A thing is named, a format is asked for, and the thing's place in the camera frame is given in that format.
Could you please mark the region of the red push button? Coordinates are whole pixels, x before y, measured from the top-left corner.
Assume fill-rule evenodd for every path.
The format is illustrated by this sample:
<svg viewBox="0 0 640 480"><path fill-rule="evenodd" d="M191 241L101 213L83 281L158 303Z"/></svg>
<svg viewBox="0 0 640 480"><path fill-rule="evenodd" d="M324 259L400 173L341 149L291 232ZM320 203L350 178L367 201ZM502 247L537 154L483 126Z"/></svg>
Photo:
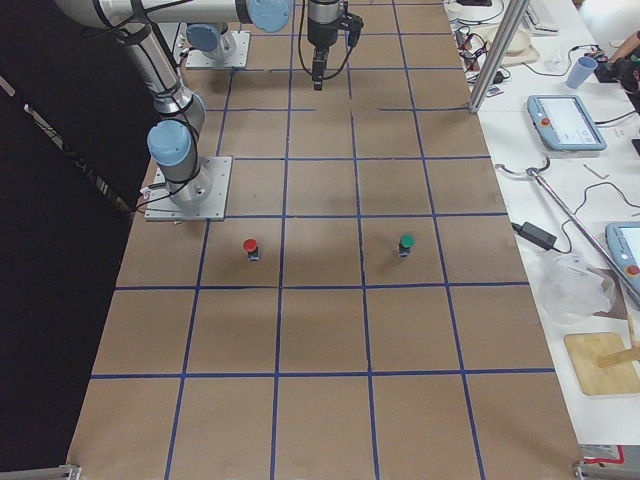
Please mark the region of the red push button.
<svg viewBox="0 0 640 480"><path fill-rule="evenodd" d="M248 238L243 242L243 249L246 252L247 259L250 262L260 260L259 243L255 238Z"/></svg>

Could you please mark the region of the wooden board stand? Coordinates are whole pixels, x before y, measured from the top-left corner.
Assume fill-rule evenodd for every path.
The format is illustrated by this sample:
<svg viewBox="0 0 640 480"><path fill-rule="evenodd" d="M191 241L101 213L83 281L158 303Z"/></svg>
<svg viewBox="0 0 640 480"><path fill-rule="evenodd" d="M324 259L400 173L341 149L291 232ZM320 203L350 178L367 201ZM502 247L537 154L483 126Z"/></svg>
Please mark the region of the wooden board stand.
<svg viewBox="0 0 640 480"><path fill-rule="evenodd" d="M639 338L634 321L627 317L629 348L613 332L570 334L564 345L577 376L581 391L587 396L639 393Z"/></svg>

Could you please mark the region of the beige plate stack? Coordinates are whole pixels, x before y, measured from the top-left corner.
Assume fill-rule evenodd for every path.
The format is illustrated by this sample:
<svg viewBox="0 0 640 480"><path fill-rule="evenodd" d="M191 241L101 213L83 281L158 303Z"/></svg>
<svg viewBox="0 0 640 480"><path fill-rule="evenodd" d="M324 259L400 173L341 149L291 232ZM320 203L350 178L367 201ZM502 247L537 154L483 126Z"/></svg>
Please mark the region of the beige plate stack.
<svg viewBox="0 0 640 480"><path fill-rule="evenodd" d="M473 33L481 37L483 43L486 43L488 50L491 50L493 47L497 30L497 25L481 25L471 29ZM518 28L506 49L501 61L501 66L509 67L521 63L535 63L539 58L540 53L533 46L528 33L523 28Z"/></svg>

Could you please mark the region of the metal cane rod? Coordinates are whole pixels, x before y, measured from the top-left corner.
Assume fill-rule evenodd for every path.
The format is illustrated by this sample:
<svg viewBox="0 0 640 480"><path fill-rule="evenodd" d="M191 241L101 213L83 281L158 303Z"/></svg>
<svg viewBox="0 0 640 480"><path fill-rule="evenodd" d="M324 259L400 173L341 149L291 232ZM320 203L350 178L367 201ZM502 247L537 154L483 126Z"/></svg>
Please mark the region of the metal cane rod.
<svg viewBox="0 0 640 480"><path fill-rule="evenodd" d="M619 282L629 292L629 296L633 299L633 301L636 304L639 304L639 291L633 285L631 280L626 276L625 271L615 263L614 257L609 253L608 249L600 244L600 242L596 239L596 237L591 234L591 232L587 229L584 223L570 209L570 207L561 199L561 197L555 192L555 190L543 177L542 173L545 170L547 170L550 166L551 166L551 160L549 159L549 157L546 157L543 166L530 166L530 167L527 167L522 172L513 171L507 168L504 164L496 164L495 168L497 170L503 170L507 174L514 177L532 178L551 197L551 199L555 202L555 204L564 212L564 214L568 217L569 221L581 232L581 234L586 238L586 240L593 247L593 249L598 252L598 254L602 257L605 263L615 273L616 277L619 279Z"/></svg>

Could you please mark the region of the blue teach pendant far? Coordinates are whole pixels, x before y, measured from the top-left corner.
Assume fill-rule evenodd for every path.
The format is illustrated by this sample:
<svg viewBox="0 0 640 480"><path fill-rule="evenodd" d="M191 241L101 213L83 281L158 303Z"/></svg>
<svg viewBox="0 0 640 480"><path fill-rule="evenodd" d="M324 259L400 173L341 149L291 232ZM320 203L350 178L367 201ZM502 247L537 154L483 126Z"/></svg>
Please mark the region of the blue teach pendant far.
<svg viewBox="0 0 640 480"><path fill-rule="evenodd" d="M543 144L555 151L604 151L607 143L577 95L532 95L527 111Z"/></svg>

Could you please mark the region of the blue teach pendant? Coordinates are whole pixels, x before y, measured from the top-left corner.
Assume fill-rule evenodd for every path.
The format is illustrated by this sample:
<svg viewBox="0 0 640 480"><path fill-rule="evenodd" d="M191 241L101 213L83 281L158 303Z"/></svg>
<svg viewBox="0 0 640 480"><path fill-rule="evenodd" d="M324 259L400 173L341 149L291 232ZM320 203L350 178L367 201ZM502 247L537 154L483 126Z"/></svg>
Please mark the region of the blue teach pendant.
<svg viewBox="0 0 640 480"><path fill-rule="evenodd" d="M639 222L610 223L606 226L605 237L627 288L639 296Z"/></svg>
<svg viewBox="0 0 640 480"><path fill-rule="evenodd" d="M532 95L527 111L543 144L555 151L604 151L607 143L577 95Z"/></svg>

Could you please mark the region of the light blue plastic cup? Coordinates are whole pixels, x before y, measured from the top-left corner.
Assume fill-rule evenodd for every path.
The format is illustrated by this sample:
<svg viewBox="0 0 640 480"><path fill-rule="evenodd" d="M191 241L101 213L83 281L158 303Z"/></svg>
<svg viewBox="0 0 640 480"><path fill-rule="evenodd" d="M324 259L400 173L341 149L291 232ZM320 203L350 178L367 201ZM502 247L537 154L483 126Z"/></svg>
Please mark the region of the light blue plastic cup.
<svg viewBox="0 0 640 480"><path fill-rule="evenodd" d="M569 72L565 84L570 89L578 89L598 67L599 62L588 56L580 57Z"/></svg>

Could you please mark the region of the black power adapter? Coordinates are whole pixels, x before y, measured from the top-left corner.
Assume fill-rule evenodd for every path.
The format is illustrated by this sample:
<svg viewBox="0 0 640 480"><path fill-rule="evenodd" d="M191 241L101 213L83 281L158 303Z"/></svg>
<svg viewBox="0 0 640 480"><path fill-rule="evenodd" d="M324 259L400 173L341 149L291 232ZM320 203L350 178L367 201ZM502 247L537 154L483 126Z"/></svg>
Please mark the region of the black power adapter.
<svg viewBox="0 0 640 480"><path fill-rule="evenodd" d="M555 245L557 237L529 222L515 227L516 233L525 240L548 251Z"/></svg>

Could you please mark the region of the clear plastic bag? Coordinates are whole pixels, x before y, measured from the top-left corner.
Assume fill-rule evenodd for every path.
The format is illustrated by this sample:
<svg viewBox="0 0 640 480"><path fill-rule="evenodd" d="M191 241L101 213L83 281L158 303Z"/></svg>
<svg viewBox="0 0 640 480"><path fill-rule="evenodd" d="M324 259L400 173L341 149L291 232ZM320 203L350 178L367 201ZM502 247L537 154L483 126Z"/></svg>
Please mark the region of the clear plastic bag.
<svg viewBox="0 0 640 480"><path fill-rule="evenodd" d="M573 324L612 316L616 284L607 270L592 268L580 254L554 251L540 257L539 269L535 298L544 322Z"/></svg>

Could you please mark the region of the blue teach pendant near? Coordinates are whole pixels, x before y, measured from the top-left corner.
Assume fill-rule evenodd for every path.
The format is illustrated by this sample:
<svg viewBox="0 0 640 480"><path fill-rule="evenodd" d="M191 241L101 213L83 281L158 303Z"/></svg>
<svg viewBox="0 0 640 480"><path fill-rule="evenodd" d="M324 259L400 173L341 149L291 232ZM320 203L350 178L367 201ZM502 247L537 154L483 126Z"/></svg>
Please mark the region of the blue teach pendant near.
<svg viewBox="0 0 640 480"><path fill-rule="evenodd" d="M639 296L639 222L610 223L606 226L605 237L627 288Z"/></svg>

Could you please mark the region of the aluminium frame post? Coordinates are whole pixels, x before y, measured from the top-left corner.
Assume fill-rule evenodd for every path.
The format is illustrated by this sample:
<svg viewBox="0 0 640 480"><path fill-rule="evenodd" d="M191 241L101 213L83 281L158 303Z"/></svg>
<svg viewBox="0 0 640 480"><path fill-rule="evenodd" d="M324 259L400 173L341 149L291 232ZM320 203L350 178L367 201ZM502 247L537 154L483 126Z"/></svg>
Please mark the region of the aluminium frame post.
<svg viewBox="0 0 640 480"><path fill-rule="evenodd" d="M489 53L473 86L468 105L471 114L479 112L528 5L529 0L514 0L508 3Z"/></svg>

